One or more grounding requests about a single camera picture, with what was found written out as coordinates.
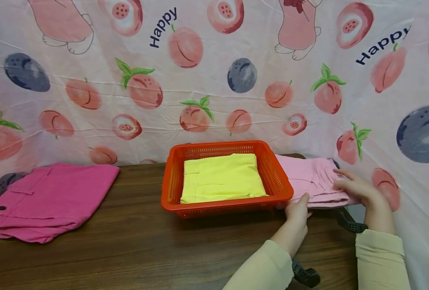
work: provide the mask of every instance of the folded pink pants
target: folded pink pants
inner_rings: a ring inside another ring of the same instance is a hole
[[[333,171],[332,159],[300,159],[276,155],[294,189],[292,202],[298,202],[305,194],[310,195],[309,208],[344,207],[360,201],[342,189],[334,189],[334,181],[344,178]]]
[[[101,204],[118,173],[112,165],[35,168],[0,196],[0,238],[44,244],[77,228]]]

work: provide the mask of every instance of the orange basket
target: orange basket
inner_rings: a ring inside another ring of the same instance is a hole
[[[210,201],[181,204],[184,184],[184,161],[232,153],[254,153],[258,172],[268,196],[229,201]],[[171,148],[165,168],[161,205],[183,219],[227,213],[270,210],[294,195],[287,175],[276,156],[263,141],[234,141],[201,144],[183,144]]]

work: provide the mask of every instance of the hand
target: hand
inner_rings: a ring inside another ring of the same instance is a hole
[[[293,203],[289,201],[289,205],[285,209],[287,221],[271,238],[279,247],[283,248],[291,257],[297,253],[300,245],[308,233],[307,219],[312,215],[308,212],[308,193],[303,195],[299,202]]]
[[[389,202],[382,193],[356,174],[340,169],[334,169],[334,172],[349,179],[334,181],[334,187],[345,189],[348,193],[361,199],[362,205],[366,207],[364,223],[368,228],[373,231],[396,235],[394,216]]]

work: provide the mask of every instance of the sleeve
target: sleeve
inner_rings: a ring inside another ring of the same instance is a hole
[[[235,272],[223,290],[284,290],[293,277],[290,255],[267,240]]]
[[[357,234],[359,290],[410,290],[402,239],[384,232]]]

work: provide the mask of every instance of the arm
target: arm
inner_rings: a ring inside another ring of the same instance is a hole
[[[402,239],[395,232],[388,201],[361,177],[334,171],[349,179],[338,180],[334,185],[356,195],[366,207],[364,223],[368,229],[356,238],[358,289],[410,290]]]
[[[284,290],[294,272],[292,257],[308,232],[306,220],[309,195],[285,209],[287,221],[236,271],[223,290]]]
[[[402,239],[365,230],[357,235],[359,290],[410,290]]]

